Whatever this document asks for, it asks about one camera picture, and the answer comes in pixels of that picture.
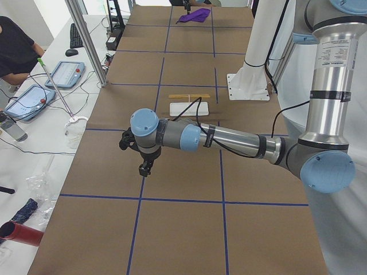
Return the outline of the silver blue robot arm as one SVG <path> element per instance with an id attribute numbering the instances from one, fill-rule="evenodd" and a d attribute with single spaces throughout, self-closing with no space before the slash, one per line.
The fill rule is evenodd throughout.
<path id="1" fill-rule="evenodd" d="M 365 1 L 297 1 L 294 40 L 316 44 L 305 131 L 296 139 L 266 137 L 181 117 L 159 119 L 150 109 L 131 115 L 120 148 L 140 153 L 148 176 L 162 147 L 195 151 L 220 147 L 238 156 L 282 166 L 320 193 L 347 187 L 356 169 L 343 137 L 359 38 L 366 32 Z"/>

